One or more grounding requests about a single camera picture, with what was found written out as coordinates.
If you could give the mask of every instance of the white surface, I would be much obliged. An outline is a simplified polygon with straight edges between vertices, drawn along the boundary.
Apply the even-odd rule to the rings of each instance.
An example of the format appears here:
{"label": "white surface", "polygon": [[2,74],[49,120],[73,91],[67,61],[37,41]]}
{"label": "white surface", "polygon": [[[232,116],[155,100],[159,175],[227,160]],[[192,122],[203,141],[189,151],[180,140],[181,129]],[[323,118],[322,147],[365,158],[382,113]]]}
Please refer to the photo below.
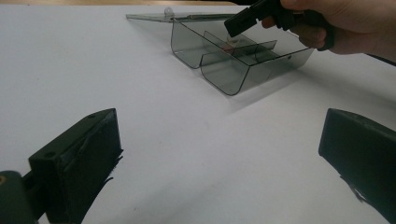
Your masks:
{"label": "white surface", "polygon": [[34,152],[116,107],[124,159],[84,224],[387,223],[318,143],[329,107],[396,129],[395,67],[314,52],[226,97],[172,54],[171,24],[125,19],[164,8],[1,5],[0,170],[26,174]]}

